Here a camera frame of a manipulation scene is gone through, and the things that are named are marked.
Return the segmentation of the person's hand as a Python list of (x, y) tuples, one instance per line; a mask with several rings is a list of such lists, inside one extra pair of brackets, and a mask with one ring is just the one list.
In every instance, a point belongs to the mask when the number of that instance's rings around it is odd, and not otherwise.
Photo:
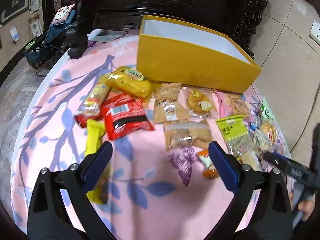
[(303, 213), (301, 218), (302, 221), (306, 222), (310, 215), (312, 214), (316, 204), (315, 194), (310, 196), (307, 200), (301, 201), (298, 203), (298, 209)]

